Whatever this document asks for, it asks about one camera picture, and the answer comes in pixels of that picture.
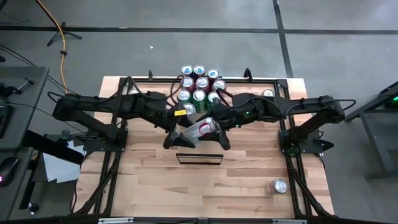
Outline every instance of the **concrete floor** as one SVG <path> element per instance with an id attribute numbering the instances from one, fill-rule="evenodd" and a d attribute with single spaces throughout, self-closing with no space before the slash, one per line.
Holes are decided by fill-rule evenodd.
<path id="1" fill-rule="evenodd" d="M 70 26 L 277 28 L 272 0 L 46 0 L 58 21 Z M 279 0 L 285 29 L 398 29 L 395 0 Z M 4 12 L 24 25 L 51 26 L 34 1 L 9 1 Z M 0 24 L 20 23 L 0 14 Z M 98 94 L 105 75 L 176 76 L 181 65 L 201 63 L 240 77 L 246 67 L 255 77 L 286 77 L 278 34 L 206 33 L 78 33 L 67 39 L 67 85 L 82 95 Z M 0 43 L 50 68 L 60 80 L 58 41 L 46 43 L 53 32 L 0 31 Z M 397 81 L 397 35 L 287 35 L 295 78 L 304 78 L 308 95 L 354 98 L 354 110 L 381 89 Z M 4 65 L 23 65 L 7 57 Z M 59 91 L 51 83 L 47 91 Z M 39 108 L 51 112 L 46 96 Z M 65 124 L 36 112 L 30 129 L 59 133 Z M 398 181 L 367 183 L 364 175 L 381 168 L 369 147 L 363 125 L 326 125 L 325 139 L 335 147 L 325 153 L 326 175 L 335 213 L 343 218 L 398 222 Z M 64 192 L 62 200 L 54 195 Z M 42 205 L 37 217 L 68 213 L 73 184 L 39 186 L 32 201 Z M 27 212 L 13 218 L 29 217 Z"/>

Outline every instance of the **tripod stand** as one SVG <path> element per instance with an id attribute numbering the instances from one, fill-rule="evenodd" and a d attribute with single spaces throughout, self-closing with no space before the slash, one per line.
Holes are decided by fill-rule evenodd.
<path id="1" fill-rule="evenodd" d="M 41 5 L 39 2 L 38 2 L 38 0 L 35 0 L 36 1 L 36 3 L 40 6 L 40 8 L 42 8 L 42 10 L 44 11 L 44 13 L 47 15 L 47 17 L 51 20 L 51 22 L 55 25 L 55 26 L 57 26 L 57 23 L 55 22 L 55 20 L 53 19 L 53 17 L 47 12 L 47 10 L 43 7 L 43 5 Z M 65 26 L 66 26 L 66 23 L 65 22 L 62 22 L 61 23 L 61 25 L 60 25 L 60 28 L 61 28 L 61 30 L 62 30 L 62 33 L 64 34 L 64 35 L 71 35 L 72 37 L 75 37 L 75 38 L 77 38 L 77 39 L 79 39 L 79 40 L 81 40 L 83 37 L 81 37 L 81 36 L 79 36 L 79 35 L 76 35 L 76 34 L 74 34 L 74 33 L 72 33 L 72 32 L 69 32 L 69 31 L 66 31 L 66 30 L 64 30 L 64 28 L 65 28 Z M 60 34 L 60 31 L 57 31 L 55 34 L 54 34 L 54 36 L 51 38 L 51 40 L 47 43 L 47 46 L 48 47 L 50 47 L 59 37 L 61 36 L 61 34 Z"/>

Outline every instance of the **green soda can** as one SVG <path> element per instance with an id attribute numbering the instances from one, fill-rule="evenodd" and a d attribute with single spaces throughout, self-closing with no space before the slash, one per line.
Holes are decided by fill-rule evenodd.
<path id="1" fill-rule="evenodd" d="M 206 112 L 206 93 L 203 90 L 195 90 L 192 104 L 195 106 L 197 113 Z"/>
<path id="2" fill-rule="evenodd" d="M 213 103 L 213 99 L 214 98 L 220 99 L 220 97 L 218 96 L 217 92 L 212 91 L 207 96 L 207 110 L 210 110 L 210 109 L 212 109 L 214 107 L 214 103 Z"/>
<path id="3" fill-rule="evenodd" d="M 177 100 L 181 104 L 191 102 L 191 93 L 188 90 L 181 90 L 177 95 Z"/>

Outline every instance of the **computer mouse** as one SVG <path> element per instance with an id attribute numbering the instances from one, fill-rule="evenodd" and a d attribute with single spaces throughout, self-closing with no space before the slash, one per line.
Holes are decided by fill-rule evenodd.
<path id="1" fill-rule="evenodd" d="M 18 162 L 18 158 L 8 157 L 0 164 L 0 187 L 5 187 L 12 182 Z"/>

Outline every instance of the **gray desk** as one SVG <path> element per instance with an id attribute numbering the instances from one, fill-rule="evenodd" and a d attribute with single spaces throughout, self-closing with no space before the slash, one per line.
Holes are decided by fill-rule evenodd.
<path id="1" fill-rule="evenodd" d="M 23 103 L 37 106 L 49 70 L 45 67 L 0 67 L 0 82 L 6 86 L 15 87 L 23 84 L 24 78 L 31 79 L 35 84 L 26 88 L 21 95 L 11 95 L 11 103 Z M 0 187 L 0 220 L 7 220 L 12 212 L 19 190 L 25 177 L 26 170 L 33 154 L 33 149 L 20 148 L 34 109 L 28 106 L 13 105 L 14 111 L 5 135 L 0 139 L 0 162 L 14 155 L 20 159 L 14 180 L 7 187 Z"/>
<path id="2" fill-rule="evenodd" d="M 34 84 L 27 87 L 21 95 L 11 95 L 8 101 L 37 106 L 48 74 L 49 70 L 45 67 L 0 67 L 0 82 L 6 86 L 19 87 L 25 82 L 25 77 L 29 78 Z M 3 138 L 0 139 L 0 152 L 14 151 L 21 146 L 35 110 L 29 106 L 12 106 L 14 110 L 11 120 Z"/>

